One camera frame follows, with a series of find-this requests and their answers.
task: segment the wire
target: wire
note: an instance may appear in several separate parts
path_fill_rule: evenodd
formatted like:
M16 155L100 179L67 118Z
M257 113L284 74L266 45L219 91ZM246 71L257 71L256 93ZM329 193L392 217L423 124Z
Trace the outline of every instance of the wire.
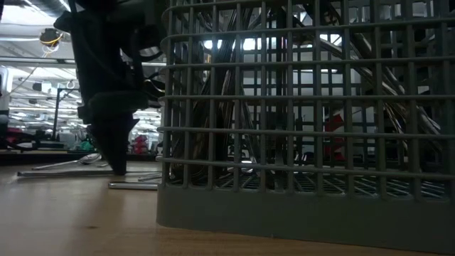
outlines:
M41 49L43 50L44 53L51 54L56 52L59 49L60 45L56 46L54 49L50 48L49 46L43 46Z
M59 36L57 39L54 39L54 40L52 40L52 41L46 42L46 41L41 41L41 40L40 40L40 42L41 42L42 44L54 44L54 43L57 43L57 41L59 41L59 40L62 38L62 36L63 36L63 33L61 33L60 36Z
M49 54L51 54L51 53L46 52L46 51L44 51L44 50L43 50L43 52L44 52L44 54L41 56L42 58L46 58L46 57L49 56ZM25 82L27 82L27 80L30 78L30 76L32 76L32 74L35 73L35 71L39 68L39 66L40 66L39 63L36 64L36 66L35 66L35 67L32 69L32 71L28 74L28 76L27 76L24 80L22 80L22 82L21 82L18 86L16 86L16 87L15 87L14 89L12 89L9 93L7 93L7 94L5 95L5 97L11 95L11 93L17 91L17 89L19 89L20 87L22 87L22 85L23 85Z

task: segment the metal utensil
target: metal utensil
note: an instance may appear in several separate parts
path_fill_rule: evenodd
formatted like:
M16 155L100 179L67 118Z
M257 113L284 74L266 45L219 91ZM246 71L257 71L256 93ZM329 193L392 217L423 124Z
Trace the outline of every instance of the metal utensil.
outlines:
M67 164L74 164L74 163L80 163L80 164L83 164L83 165L88 165L88 164L93 164L93 163L95 163L96 161L98 161L100 159L101 159L101 154L88 154L87 156L84 156L84 157L82 157L79 160L66 161L66 162L58 163L58 164L49 164L47 166L34 167L34 168L32 168L32 170L33 171L45 170L45 169L53 168L53 167L56 167L56 166L64 166L64 165L67 165Z
M108 163L98 164L97 167L98 167L98 168L102 168L102 167L106 167L106 166L108 166L108 165L109 165Z
M143 182L109 182L107 185L111 189L132 189L132 190L158 190L157 183L143 183Z

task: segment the fluorescent light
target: fluorescent light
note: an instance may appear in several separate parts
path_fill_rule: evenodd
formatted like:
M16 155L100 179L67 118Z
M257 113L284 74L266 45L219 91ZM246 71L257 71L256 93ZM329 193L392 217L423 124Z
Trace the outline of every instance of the fluorescent light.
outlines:
M26 117L27 114L25 113L22 113L22 112L19 112L19 113L13 113L14 115L18 116L18 117Z
M59 2L66 8L67 11L71 11L70 6L63 0L59 0Z
M68 96L74 98L74 99L80 99L79 96L75 95L74 93L68 93Z
M302 72L313 72L313 70L302 70ZM321 69L321 73L328 73L328 69Z
M244 41L243 41L243 50L254 50L255 49L255 46L256 46L256 40L257 40L257 43L258 43L258 46L257 48L260 49L261 48L261 38L246 38ZM222 40L218 40L218 49L221 48L221 43L223 41ZM209 49L209 50L212 50L212 46L213 46L213 43L212 41L204 41L204 47ZM232 44L232 49L235 48L235 41L234 43Z
M165 63L155 63L155 62L150 62L150 63L142 63L143 66L147 67L165 67Z
M42 124L42 122L27 122L27 124Z
M10 110L31 110L31 111L51 111L51 112L54 112L55 109L52 108L52 107L10 107L9 108ZM66 108L66 109L58 109L58 111L60 112L77 112L77 109L70 109L70 108Z
M62 118L74 118L76 114L59 114L58 117Z

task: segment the ceiling light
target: ceiling light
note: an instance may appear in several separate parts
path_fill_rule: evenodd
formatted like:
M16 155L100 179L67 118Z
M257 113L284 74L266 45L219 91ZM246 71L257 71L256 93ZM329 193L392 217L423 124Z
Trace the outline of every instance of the ceiling light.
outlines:
M19 113L12 113L12 114L14 114L14 115L16 115L16 116L18 116L18 117L26 117L26 116L27 116L27 114L22 113L22 112L19 112Z
M10 107L10 110L30 110L30 111L51 111L54 112L55 109L52 107ZM77 112L77 109L73 108L66 108L66 109L58 109L60 112Z
M63 0L58 0L65 8L67 11L71 11L70 6Z
M165 63L156 63L156 62L149 62L149 63L142 63L143 66L148 66L148 67L164 67L166 66Z
M302 70L302 72L313 72L314 70ZM338 72L337 70L332 69L332 73ZM321 69L321 73L328 73L328 69Z
M75 95L74 93L68 93L68 96L74 98L74 99L80 99L79 96Z
M255 49L255 46L256 46L256 39L254 38L246 38L243 42L243 50L254 50ZM260 49L260 38L257 39L258 41L258 49ZM221 48L221 44L222 44L222 40L218 40L218 49ZM213 46L213 42L212 41L204 41L204 47L209 49L209 50L212 50L212 46ZM234 43L232 44L232 49L235 48L235 41Z

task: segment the red object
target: red object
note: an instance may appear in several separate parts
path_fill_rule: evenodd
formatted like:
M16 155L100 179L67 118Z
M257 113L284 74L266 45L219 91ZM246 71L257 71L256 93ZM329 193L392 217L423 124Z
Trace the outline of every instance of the red object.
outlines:
M332 120L330 122L326 123L324 128L325 128L326 132L334 132L336 129L338 129L338 128L342 127L342 126L343 126L343 118L341 118L340 114L337 114L336 116L332 117ZM337 144L337 145L333 146L333 148L331 146L325 146L324 147L324 155L325 156L330 156L332 150L335 151L335 150L338 150L338 149L342 148L343 147L343 143L344 143L344 138L335 137L335 138L333 138L333 142L335 142ZM339 161L345 160L345 158L342 155L342 153L334 152L334 155L335 155L335 160L339 160Z
M20 133L22 133L22 130L19 129L19 128L10 128L10 127L9 127L6 131L7 131L7 132L20 132ZM14 141L16 141L16 138L10 136L10 137L6 137L6 140L7 140L8 142L10 142L10 143L14 143Z
M135 154L146 154L148 151L147 137L144 135L138 136L134 139L133 151Z

